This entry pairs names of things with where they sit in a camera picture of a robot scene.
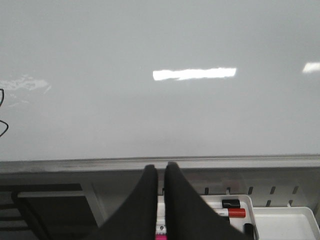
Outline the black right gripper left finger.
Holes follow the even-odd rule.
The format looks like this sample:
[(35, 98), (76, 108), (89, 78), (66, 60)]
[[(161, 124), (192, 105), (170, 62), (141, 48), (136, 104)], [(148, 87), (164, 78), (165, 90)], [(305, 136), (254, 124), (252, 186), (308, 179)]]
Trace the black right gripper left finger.
[(154, 240), (158, 210), (158, 172), (147, 165), (133, 191), (86, 240)]

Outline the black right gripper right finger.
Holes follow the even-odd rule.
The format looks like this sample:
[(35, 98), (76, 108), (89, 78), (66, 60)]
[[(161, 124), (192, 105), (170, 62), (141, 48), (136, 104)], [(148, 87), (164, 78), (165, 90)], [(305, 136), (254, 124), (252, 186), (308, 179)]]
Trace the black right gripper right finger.
[(164, 173), (166, 235), (169, 240), (247, 240), (195, 191), (178, 164)]

